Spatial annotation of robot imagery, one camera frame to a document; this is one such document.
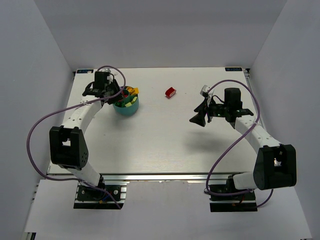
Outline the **light green curved lego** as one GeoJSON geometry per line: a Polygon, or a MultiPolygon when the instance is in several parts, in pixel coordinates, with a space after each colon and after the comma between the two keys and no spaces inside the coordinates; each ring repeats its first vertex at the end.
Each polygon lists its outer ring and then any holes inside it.
{"type": "Polygon", "coordinates": [[[131,107],[132,105],[133,104],[131,102],[128,102],[128,103],[125,104],[125,107],[128,108],[128,107],[131,107]]]}

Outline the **yellow long lego brick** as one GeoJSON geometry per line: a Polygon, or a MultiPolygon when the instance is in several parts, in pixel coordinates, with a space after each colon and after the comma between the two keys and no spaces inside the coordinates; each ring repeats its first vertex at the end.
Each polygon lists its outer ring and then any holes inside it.
{"type": "Polygon", "coordinates": [[[136,87],[136,88],[133,88],[130,92],[130,94],[133,96],[133,95],[138,95],[139,94],[139,89],[136,87]]]}

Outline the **light green square lego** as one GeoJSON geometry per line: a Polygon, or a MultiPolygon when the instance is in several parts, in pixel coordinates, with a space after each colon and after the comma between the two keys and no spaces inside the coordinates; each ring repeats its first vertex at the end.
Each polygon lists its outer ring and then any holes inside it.
{"type": "Polygon", "coordinates": [[[138,97],[135,96],[135,97],[132,99],[131,103],[134,104],[134,103],[137,101],[137,99],[138,99],[138,97]]]}

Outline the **red arched lego brick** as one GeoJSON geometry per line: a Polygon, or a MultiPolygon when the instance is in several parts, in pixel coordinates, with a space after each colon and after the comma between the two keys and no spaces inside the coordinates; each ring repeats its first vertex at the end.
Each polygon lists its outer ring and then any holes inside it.
{"type": "Polygon", "coordinates": [[[176,94],[177,90],[173,87],[170,87],[169,89],[166,90],[165,92],[165,96],[170,99],[171,97],[173,97],[176,94]]]}

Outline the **red long lego brick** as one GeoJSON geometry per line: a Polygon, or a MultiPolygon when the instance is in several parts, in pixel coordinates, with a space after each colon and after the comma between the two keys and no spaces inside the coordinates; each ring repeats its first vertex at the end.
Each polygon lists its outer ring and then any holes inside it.
{"type": "Polygon", "coordinates": [[[128,97],[130,96],[130,93],[129,93],[128,90],[124,89],[124,90],[122,91],[122,95],[123,95],[123,97],[126,99],[126,98],[128,98],[128,97]]]}

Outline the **green lego plate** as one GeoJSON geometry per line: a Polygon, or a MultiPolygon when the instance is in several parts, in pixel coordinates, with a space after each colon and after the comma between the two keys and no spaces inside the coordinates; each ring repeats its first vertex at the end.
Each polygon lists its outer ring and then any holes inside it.
{"type": "Polygon", "coordinates": [[[113,105],[118,107],[118,108],[123,108],[125,104],[124,104],[124,101],[121,100],[121,101],[115,102],[113,105]]]}

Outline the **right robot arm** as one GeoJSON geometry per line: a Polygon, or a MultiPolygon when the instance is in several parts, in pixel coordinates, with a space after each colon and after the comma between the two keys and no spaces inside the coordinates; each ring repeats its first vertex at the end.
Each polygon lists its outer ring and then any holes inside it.
{"type": "Polygon", "coordinates": [[[282,144],[256,123],[254,114],[243,108],[239,88],[226,88],[224,100],[216,103],[209,87],[204,85],[200,94],[204,101],[194,110],[189,121],[204,127],[213,117],[224,118],[250,144],[256,153],[253,171],[231,176],[227,193],[244,190],[269,190],[293,187],[297,183],[296,150],[291,144],[282,144]]]}

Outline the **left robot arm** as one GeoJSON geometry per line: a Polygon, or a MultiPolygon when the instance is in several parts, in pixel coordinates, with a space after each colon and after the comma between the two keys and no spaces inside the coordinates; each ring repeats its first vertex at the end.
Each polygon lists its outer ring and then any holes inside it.
{"type": "Polygon", "coordinates": [[[83,185],[102,184],[101,174],[89,163],[85,132],[104,104],[112,105],[123,99],[120,90],[109,70],[96,71],[94,81],[82,93],[79,106],[61,126],[53,126],[49,131],[51,162],[72,173],[83,185]]]}

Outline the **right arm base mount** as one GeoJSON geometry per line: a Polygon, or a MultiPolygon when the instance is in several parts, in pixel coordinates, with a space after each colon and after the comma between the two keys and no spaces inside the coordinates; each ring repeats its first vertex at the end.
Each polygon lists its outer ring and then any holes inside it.
{"type": "Polygon", "coordinates": [[[216,196],[210,194],[207,189],[204,194],[209,196],[211,213],[239,213],[257,212],[256,196],[253,191],[233,196],[216,196]]]}

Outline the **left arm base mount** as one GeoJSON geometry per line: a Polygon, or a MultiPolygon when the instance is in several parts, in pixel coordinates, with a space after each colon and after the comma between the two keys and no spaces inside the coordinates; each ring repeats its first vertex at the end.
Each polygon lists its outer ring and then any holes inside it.
{"type": "MultiPolygon", "coordinates": [[[[107,184],[105,190],[122,208],[126,198],[127,187],[124,185],[107,184]]],[[[119,210],[116,203],[107,193],[80,184],[76,190],[73,208],[81,210],[119,210]]]]}

